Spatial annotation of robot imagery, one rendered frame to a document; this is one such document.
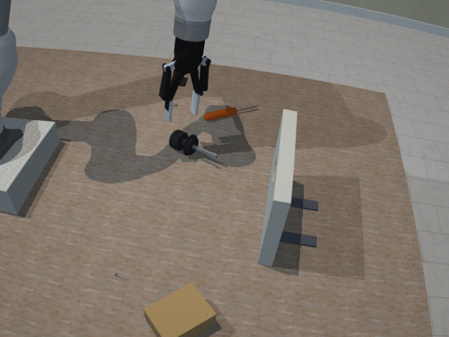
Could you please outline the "black flat rectangular plate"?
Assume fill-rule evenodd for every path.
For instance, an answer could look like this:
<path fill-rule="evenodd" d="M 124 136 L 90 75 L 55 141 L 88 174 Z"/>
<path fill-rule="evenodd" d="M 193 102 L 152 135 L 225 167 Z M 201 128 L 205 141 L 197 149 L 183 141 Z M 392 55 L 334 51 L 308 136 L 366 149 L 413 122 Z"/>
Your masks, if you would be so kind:
<path fill-rule="evenodd" d="M 183 79 L 181 79 L 179 86 L 185 86 L 187 83 L 188 78 L 184 77 Z"/>

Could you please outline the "tan cardboard box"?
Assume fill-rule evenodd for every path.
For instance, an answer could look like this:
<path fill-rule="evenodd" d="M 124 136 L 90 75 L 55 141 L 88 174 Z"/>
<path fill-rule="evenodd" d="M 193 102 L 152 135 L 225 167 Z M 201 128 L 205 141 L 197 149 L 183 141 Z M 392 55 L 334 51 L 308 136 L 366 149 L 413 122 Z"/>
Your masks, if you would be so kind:
<path fill-rule="evenodd" d="M 216 313 L 193 283 L 143 310 L 156 337 L 196 337 L 215 326 Z"/>

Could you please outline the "orange-handled screwdriver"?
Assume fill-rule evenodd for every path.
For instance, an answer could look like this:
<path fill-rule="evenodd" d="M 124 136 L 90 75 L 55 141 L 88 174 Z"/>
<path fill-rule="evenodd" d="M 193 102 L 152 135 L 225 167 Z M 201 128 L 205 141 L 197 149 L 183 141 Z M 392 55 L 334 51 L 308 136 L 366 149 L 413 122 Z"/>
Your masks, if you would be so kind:
<path fill-rule="evenodd" d="M 235 115 L 237 113 L 237 111 L 246 110 L 246 109 L 250 109 L 250 108 L 254 108 L 254 107 L 258 107 L 258 105 L 251 106 L 251 107 L 245 107 L 245 108 L 241 108 L 241 109 L 236 109 L 235 107 L 230 107 L 230 108 L 223 109 L 223 110 L 208 112 L 208 113 L 204 114 L 204 119 L 206 121 L 210 121 L 210 120 L 214 120 L 214 119 L 228 117 L 228 116 Z"/>

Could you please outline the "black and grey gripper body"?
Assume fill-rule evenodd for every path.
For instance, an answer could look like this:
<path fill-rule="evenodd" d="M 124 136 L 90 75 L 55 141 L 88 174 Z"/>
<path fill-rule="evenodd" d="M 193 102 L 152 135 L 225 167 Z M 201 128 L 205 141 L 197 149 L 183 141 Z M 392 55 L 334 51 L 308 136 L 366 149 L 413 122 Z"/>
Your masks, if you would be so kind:
<path fill-rule="evenodd" d="M 204 41 L 184 41 L 179 38 L 175 38 L 174 48 L 174 66 L 175 69 L 181 73 L 184 64 L 188 64 L 189 68 L 185 74 L 192 74 L 192 63 L 195 62 L 199 66 L 203 60 Z M 197 59 L 199 58 L 199 59 Z M 196 60 L 197 59 L 197 60 Z"/>

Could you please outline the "black door knob with metal spindle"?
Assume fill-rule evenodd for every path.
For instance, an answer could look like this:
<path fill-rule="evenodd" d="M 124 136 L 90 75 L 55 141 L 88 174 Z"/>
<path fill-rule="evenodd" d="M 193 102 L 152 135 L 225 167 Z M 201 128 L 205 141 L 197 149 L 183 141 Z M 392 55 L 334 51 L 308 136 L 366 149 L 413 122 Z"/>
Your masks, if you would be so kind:
<path fill-rule="evenodd" d="M 216 155 L 212 152 L 209 152 L 208 150 L 198 147 L 199 140 L 196 135 L 193 134 L 188 137 L 188 134 L 181 130 L 176 130 L 171 134 L 169 145 L 175 150 L 183 150 L 184 155 L 186 156 L 192 155 L 196 150 L 211 157 L 214 157 Z"/>

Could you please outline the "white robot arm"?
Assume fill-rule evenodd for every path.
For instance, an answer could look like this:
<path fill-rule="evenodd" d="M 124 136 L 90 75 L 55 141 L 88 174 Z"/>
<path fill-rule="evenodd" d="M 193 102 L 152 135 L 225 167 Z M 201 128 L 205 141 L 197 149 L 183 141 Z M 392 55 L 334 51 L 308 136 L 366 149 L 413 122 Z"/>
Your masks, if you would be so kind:
<path fill-rule="evenodd" d="M 173 34 L 184 41 L 204 41 L 217 0 L 173 0 Z M 0 160 L 22 136 L 22 130 L 5 128 L 1 118 L 3 94 L 9 87 L 18 65 L 16 37 L 8 26 L 11 0 L 0 0 Z"/>

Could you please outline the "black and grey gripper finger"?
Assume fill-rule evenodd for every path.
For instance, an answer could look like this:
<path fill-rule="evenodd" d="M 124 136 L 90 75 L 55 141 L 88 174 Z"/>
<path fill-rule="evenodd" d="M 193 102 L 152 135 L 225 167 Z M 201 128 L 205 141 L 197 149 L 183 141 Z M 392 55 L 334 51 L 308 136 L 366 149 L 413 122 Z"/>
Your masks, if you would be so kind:
<path fill-rule="evenodd" d="M 198 114 L 200 96 L 203 95 L 203 91 L 208 90 L 208 72 L 210 63 L 211 60 L 206 56 L 203 56 L 203 60 L 200 66 L 200 81 L 198 65 L 195 62 L 192 63 L 193 73 L 190 74 L 190 76 L 192 79 L 194 91 L 192 93 L 192 103 L 190 111 L 195 115 Z"/>
<path fill-rule="evenodd" d="M 165 113 L 164 117 L 168 122 L 172 120 L 172 112 L 173 112 L 173 98 L 176 93 L 176 90 L 180 84 L 181 79 L 184 78 L 186 71 L 189 68 L 188 64 L 184 64 L 181 73 L 179 73 L 176 69 L 174 69 L 174 62 L 169 64 L 162 64 L 163 75 L 161 80 L 161 87 L 159 91 L 159 96 L 165 100 Z M 173 72 L 173 77 L 171 75 Z"/>

